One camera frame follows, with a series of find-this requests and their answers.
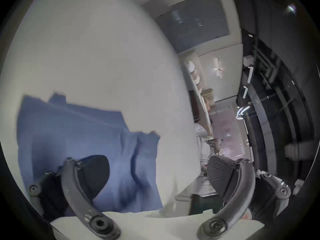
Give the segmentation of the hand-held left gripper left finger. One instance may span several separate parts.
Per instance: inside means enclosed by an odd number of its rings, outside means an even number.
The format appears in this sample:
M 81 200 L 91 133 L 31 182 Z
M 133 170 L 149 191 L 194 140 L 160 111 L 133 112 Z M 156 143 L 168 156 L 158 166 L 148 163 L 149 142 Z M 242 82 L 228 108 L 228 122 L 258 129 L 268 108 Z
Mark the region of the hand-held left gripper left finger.
M 31 205 L 48 221 L 73 214 L 100 239 L 116 240 L 120 227 L 100 212 L 93 199 L 108 182 L 110 164 L 104 155 L 81 160 L 68 157 L 56 172 L 46 171 L 28 187 Z

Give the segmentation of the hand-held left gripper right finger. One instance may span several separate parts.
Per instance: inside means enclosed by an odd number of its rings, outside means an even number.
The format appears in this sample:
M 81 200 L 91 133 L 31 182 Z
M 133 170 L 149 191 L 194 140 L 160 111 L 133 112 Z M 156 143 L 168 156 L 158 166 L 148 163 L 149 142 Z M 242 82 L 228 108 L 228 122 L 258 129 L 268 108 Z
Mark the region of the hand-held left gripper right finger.
M 199 240 L 219 239 L 242 219 L 246 210 L 270 224 L 288 206 L 291 189 L 267 172 L 256 172 L 249 159 L 212 156 L 207 165 L 210 185 L 224 201 L 221 210 L 197 230 Z

